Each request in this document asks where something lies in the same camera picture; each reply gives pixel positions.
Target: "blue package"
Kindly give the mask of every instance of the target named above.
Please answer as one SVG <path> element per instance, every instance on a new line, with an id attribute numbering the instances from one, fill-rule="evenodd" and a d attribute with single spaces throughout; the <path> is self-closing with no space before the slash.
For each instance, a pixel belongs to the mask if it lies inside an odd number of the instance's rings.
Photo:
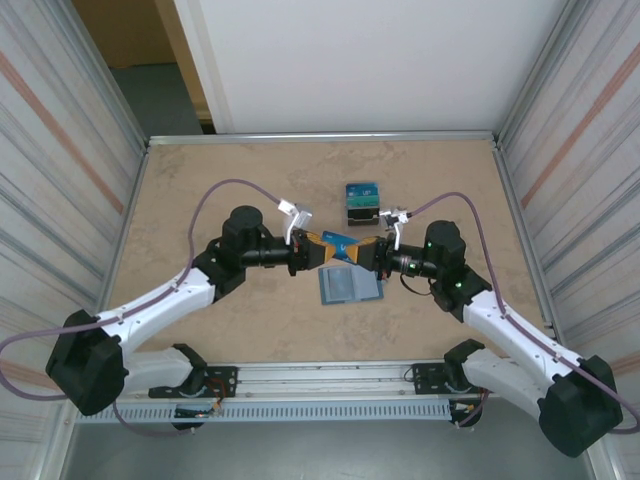
<path id="1" fill-rule="evenodd" d="M 375 182 L 347 183 L 347 225 L 378 225 L 380 193 Z"/>
<path id="2" fill-rule="evenodd" d="M 358 243 L 357 239 L 325 230 L 322 232 L 322 241 L 335 245 L 336 253 L 333 254 L 333 258 L 337 258 L 338 260 L 342 260 L 347 263 L 353 263 L 349 257 L 347 257 L 347 246 Z"/>

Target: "cable clip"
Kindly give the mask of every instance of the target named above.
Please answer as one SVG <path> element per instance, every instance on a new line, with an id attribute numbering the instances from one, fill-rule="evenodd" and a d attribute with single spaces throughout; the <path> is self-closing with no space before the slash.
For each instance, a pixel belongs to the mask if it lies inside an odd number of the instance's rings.
<path id="1" fill-rule="evenodd" d="M 380 212 L 380 216 L 387 222 L 387 231 L 393 230 L 395 232 L 395 241 L 393 249 L 398 250 L 400 248 L 400 241 L 402 239 L 402 230 L 405 223 L 409 223 L 409 214 L 406 210 L 400 210 L 394 208 L 393 210 L 384 210 Z"/>
<path id="2" fill-rule="evenodd" d="M 173 290 L 173 293 L 177 292 L 178 289 L 180 288 L 180 285 L 182 285 L 182 283 L 180 283 L 180 284 L 178 283 L 178 280 L 180 279 L 180 276 L 182 275 L 182 272 L 180 272 L 178 275 L 176 275 L 174 278 L 171 279 L 171 286 L 169 288 L 171 288 L 171 290 Z"/>
<path id="3" fill-rule="evenodd" d="M 294 228 L 304 228 L 307 226 L 313 214 L 309 207 L 296 205 L 284 198 L 280 200 L 278 210 L 286 215 L 283 225 L 284 241 L 287 245 L 291 244 L 291 233 Z"/>

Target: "floor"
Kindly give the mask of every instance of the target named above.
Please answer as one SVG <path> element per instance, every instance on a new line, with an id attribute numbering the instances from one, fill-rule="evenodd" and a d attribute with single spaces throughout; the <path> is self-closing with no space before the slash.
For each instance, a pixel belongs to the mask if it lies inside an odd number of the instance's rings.
<path id="1" fill-rule="evenodd" d="M 473 431 L 443 421 L 222 423 L 147 439 L 120 425 L 76 427 L 64 480 L 587 480 L 536 423 L 490 400 Z"/>
<path id="2" fill-rule="evenodd" d="M 384 206 L 413 209 L 447 191 L 475 202 L 506 301 L 542 326 L 520 243 L 486 140 L 446 142 L 325 142 L 156 145 L 150 149 L 135 213 L 113 288 L 122 305 L 157 287 L 184 267 L 186 231 L 204 192 L 225 178 L 257 182 L 277 198 L 308 205 L 308 229 L 355 238 L 386 235 L 382 227 L 345 227 L 345 184 L 377 181 Z M 257 192 L 238 185 L 215 192 L 194 230 L 196 252 L 220 235 L 229 213 L 254 205 L 264 225 L 279 235 L 282 214 Z M 407 225 L 403 243 L 424 245 L 435 220 L 453 220 L 467 242 L 472 268 L 489 278 L 473 216 L 460 200 L 446 200 Z M 340 265 L 337 260 L 329 262 Z M 384 299 L 323 306 L 318 272 L 289 276 L 284 267 L 250 269 L 246 282 L 209 308 L 185 316 L 142 347 L 162 350 L 186 343 L 206 361 L 306 362 L 441 358 L 474 338 L 489 339 L 443 312 L 427 297 L 412 295 L 394 274 Z M 413 279 L 428 289 L 425 279 Z"/>
<path id="3" fill-rule="evenodd" d="M 175 63 L 111 69 L 145 135 L 202 135 Z"/>

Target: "corrugated metal wall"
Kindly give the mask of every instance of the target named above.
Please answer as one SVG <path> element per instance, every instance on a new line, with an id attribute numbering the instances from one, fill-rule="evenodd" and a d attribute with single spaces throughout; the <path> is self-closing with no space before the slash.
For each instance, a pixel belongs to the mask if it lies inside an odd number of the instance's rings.
<path id="1" fill-rule="evenodd" d="M 144 154 L 82 29 L 64 0 L 0 3 L 0 338 L 95 310 Z M 3 371 L 51 387 L 54 340 L 9 347 Z M 0 478 L 37 471 L 48 412 L 0 388 Z"/>
<path id="2" fill-rule="evenodd" d="M 611 362 L 636 407 L 639 64 L 640 2 L 588 2 L 526 114 L 504 137 L 559 327 L 570 347 Z M 640 435 L 615 441 L 627 478 L 640 478 Z"/>

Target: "marble-patterned surface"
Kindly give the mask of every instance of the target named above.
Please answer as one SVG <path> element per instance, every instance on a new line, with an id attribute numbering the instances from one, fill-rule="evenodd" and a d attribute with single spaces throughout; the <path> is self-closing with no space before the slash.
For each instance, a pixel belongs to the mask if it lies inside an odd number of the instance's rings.
<path id="1" fill-rule="evenodd" d="M 114 288 L 114 306 L 183 267 L 186 231 L 197 202 L 210 185 L 230 177 L 257 182 L 277 197 L 312 206 L 310 229 L 319 233 L 345 231 L 347 181 L 378 181 L 384 205 L 410 209 L 447 191 L 465 192 L 479 209 L 507 301 L 542 324 L 486 141 L 153 147 Z M 279 234 L 281 214 L 270 202 L 244 186 L 223 188 L 202 211 L 197 251 L 219 236 L 229 212 L 242 204 L 259 207 L 265 225 Z M 445 200 L 414 218 L 404 241 L 422 244 L 427 225 L 438 219 L 458 223 L 468 243 L 468 262 L 487 276 L 473 217 L 461 200 Z M 371 232 L 346 233 L 363 237 Z M 408 281 L 416 289 L 428 289 L 424 280 Z M 430 298 L 404 290 L 397 275 L 384 294 L 382 301 L 322 306 L 317 272 L 290 278 L 284 268 L 252 269 L 232 295 L 176 322 L 143 348 L 186 342 L 210 362 L 349 361 L 435 358 L 467 338 L 486 341 Z"/>

